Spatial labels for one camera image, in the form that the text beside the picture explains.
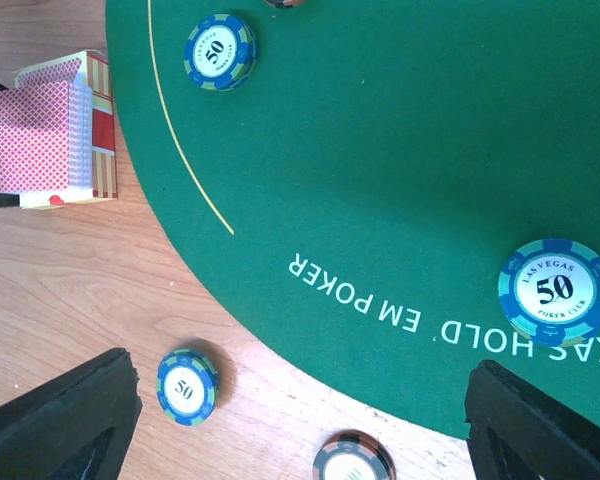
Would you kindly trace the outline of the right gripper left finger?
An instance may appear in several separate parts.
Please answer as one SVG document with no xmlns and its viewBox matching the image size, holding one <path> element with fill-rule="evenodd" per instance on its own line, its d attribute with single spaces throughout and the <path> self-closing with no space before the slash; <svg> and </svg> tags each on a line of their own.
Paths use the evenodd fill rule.
<svg viewBox="0 0 600 480">
<path fill-rule="evenodd" d="M 137 384 L 130 353 L 113 348 L 0 406 L 0 479 L 116 479 Z"/>
</svg>

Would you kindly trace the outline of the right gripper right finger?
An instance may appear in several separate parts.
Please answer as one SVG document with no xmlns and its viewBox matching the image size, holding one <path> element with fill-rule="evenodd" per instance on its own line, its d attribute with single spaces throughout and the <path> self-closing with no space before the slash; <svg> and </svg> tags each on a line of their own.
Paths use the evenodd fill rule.
<svg viewBox="0 0 600 480">
<path fill-rule="evenodd" d="M 600 427 L 495 361 L 471 371 L 465 412 L 478 479 L 600 479 Z"/>
</svg>

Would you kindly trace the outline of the blue poker chip stack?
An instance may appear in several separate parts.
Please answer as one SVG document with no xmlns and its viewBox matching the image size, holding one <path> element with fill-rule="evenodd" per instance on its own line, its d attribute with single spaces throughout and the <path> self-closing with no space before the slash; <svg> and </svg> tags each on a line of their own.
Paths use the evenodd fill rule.
<svg viewBox="0 0 600 480">
<path fill-rule="evenodd" d="M 218 371 L 210 359 L 191 349 L 174 350 L 159 364 L 156 395 L 166 415 L 196 426 L 212 414 L 218 397 Z"/>
</svg>

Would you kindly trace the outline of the dark red chip stack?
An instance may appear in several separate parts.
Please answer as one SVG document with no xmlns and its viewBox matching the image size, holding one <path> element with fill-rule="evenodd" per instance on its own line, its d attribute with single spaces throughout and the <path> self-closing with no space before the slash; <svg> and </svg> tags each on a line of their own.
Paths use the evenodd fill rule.
<svg viewBox="0 0 600 480">
<path fill-rule="evenodd" d="M 344 430 L 329 437 L 313 461 L 315 480 L 396 480 L 393 460 L 374 437 Z"/>
</svg>

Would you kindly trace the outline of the red playing card deck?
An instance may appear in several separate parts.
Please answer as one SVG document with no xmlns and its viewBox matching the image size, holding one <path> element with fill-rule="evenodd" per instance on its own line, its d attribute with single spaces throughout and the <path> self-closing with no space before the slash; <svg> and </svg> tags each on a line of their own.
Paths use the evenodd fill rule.
<svg viewBox="0 0 600 480">
<path fill-rule="evenodd" d="M 0 91 L 0 193 L 86 189 L 92 90 L 68 81 Z"/>
</svg>

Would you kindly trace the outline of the single blue poker chip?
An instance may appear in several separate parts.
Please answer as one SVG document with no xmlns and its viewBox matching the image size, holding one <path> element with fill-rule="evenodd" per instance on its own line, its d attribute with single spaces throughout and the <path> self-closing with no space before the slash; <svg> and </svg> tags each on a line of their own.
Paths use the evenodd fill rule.
<svg viewBox="0 0 600 480">
<path fill-rule="evenodd" d="M 199 22 L 184 49 L 184 69 L 198 87 L 210 91 L 236 89 L 246 82 L 258 56 L 252 29 L 240 17 L 217 13 Z"/>
</svg>

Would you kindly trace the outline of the single red poker chip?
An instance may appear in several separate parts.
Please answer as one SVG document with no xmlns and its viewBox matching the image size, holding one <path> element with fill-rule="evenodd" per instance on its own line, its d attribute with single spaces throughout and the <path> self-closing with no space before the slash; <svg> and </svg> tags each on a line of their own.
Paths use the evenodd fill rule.
<svg viewBox="0 0 600 480">
<path fill-rule="evenodd" d="M 305 0 L 266 0 L 266 3 L 274 8 L 286 9 L 302 5 Z"/>
</svg>

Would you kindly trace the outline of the round green poker mat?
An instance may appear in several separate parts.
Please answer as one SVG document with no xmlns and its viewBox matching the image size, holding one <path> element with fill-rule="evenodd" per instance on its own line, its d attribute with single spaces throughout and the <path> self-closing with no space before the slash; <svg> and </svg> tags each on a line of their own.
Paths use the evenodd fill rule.
<svg viewBox="0 0 600 480">
<path fill-rule="evenodd" d="M 217 13 L 258 42 L 228 91 L 183 64 Z M 487 358 L 600 426 L 600 333 L 534 344 L 497 290 L 530 241 L 600 255 L 600 1 L 110 1 L 106 36 L 154 213 L 268 347 L 459 438 Z"/>
</svg>

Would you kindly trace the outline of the playing card box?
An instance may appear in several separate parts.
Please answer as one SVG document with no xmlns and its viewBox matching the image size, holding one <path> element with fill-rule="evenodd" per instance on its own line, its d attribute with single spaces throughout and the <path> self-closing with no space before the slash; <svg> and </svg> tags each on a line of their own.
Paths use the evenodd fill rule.
<svg viewBox="0 0 600 480">
<path fill-rule="evenodd" d="M 67 80 L 87 85 L 92 91 L 89 178 L 91 186 L 64 191 L 23 193 L 23 209 L 52 209 L 65 204 L 88 204 L 118 197 L 113 98 L 109 64 L 97 50 L 82 50 L 37 63 L 15 72 L 16 87 Z"/>
</svg>

